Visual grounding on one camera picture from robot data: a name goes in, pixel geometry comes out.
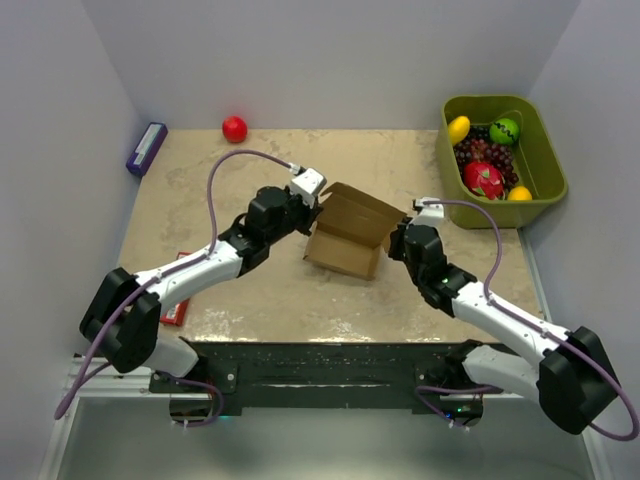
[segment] tabletop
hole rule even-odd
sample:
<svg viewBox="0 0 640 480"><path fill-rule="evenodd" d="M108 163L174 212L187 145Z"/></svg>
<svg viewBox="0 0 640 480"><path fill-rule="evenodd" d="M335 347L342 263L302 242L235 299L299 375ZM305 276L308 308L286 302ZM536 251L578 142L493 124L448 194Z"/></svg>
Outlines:
<svg viewBox="0 0 640 480"><path fill-rule="evenodd" d="M242 145L313 167L400 209L414 198L442 196L435 131L254 130ZM233 149L218 130L172 130L143 178L121 251L129 272L169 263L210 240L206 180ZM284 186L291 174L250 156L224 163L213 197L220 230L246 211L256 191ZM495 259L490 230L439 227L449 261L483 279ZM492 289L539 314L516 230L503 230L504 258ZM459 342L486 333L429 307L400 262L381 259L375 280L331 272L302 259L307 237L294 233L247 275L195 295L182 327L166 331L194 341Z"/></svg>

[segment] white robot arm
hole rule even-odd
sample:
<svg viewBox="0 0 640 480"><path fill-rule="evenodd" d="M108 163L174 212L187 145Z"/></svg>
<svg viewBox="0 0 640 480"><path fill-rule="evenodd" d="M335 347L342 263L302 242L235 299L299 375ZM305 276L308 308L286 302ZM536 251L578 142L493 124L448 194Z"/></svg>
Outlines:
<svg viewBox="0 0 640 480"><path fill-rule="evenodd" d="M147 366L174 377L192 376L195 367L206 359L186 341L159 332L160 315L206 288L253 270L268 258L270 246L289 233L309 234L320 212L317 197L324 184L324 177L309 169L284 189L259 190L246 214L218 236L211 253L207 246L171 264L135 275L123 269L110 272L82 321L82 334L93 341L123 298L154 278L160 279L151 282L110 327L100 351L122 373ZM434 385L434 378L446 382L453 372L461 384L491 385L537 402L560 428L574 434L581 432L617 394L549 336L584 351L615 378L598 337L585 328L570 332L545 322L490 293L494 302L507 305L509 311L537 327L533 329L500 311L488 298L482 282L447 262L435 228L444 217L442 205L424 198L414 203L414 209L417 216L407 217L391 234L389 257L406 265L429 305L484 330L511 351L467 342L462 344L461 353L443 360L447 375L439 377L437 371L430 372L430 379L422 385ZM171 273L190 263L193 265Z"/></svg>
<svg viewBox="0 0 640 480"><path fill-rule="evenodd" d="M247 212L218 235L212 251L207 245L135 275L122 268L109 272L80 324L80 332L93 341L117 305L149 283L109 328L100 351L121 373L146 366L175 377L186 376L197 364L198 355L184 340L158 329L160 316L202 290L253 270L268 258L271 245L286 235L294 231L310 234L321 211L318 195L326 179L312 168L296 170L284 189L260 189Z"/></svg>

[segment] black mounting plate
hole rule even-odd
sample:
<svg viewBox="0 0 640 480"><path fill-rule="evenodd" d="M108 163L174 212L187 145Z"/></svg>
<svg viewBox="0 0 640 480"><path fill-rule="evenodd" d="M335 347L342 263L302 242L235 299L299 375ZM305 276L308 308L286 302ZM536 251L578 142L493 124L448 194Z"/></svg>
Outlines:
<svg viewBox="0 0 640 480"><path fill-rule="evenodd" d="M208 359L208 377L224 394L224 415L240 415L250 407L407 409L424 414L432 411L416 397L416 386L476 386L447 365L447 358L455 357L464 345L459 343L190 344ZM494 347L505 350L502 345ZM166 378L152 379L149 390L199 392ZM477 400L425 398L453 418L482 415L482 402ZM208 410L206 399L175 400L170 410L184 412L188 402L194 411Z"/></svg>

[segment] red package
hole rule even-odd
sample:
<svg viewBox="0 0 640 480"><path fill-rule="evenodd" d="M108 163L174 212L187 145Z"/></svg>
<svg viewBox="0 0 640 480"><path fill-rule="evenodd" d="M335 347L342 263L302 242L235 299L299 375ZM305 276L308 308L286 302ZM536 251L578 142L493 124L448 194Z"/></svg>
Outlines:
<svg viewBox="0 0 640 480"><path fill-rule="evenodd" d="M188 252L178 252L176 259L191 255ZM187 307L189 306L189 299L183 300L178 305L171 307L162 317L160 321L165 325L173 325L174 327L181 327L184 323L184 317L187 314Z"/></svg>

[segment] grapes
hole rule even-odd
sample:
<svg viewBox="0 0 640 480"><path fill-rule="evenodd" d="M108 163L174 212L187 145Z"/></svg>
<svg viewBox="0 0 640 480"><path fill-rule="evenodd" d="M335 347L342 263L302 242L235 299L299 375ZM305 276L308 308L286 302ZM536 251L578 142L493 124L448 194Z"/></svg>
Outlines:
<svg viewBox="0 0 640 480"><path fill-rule="evenodd" d="M498 169L508 193L520 178L515 172L514 157L506 145L493 143L489 137L489 127L472 125L467 137L453 147L460 176L471 162L487 162Z"/></svg>

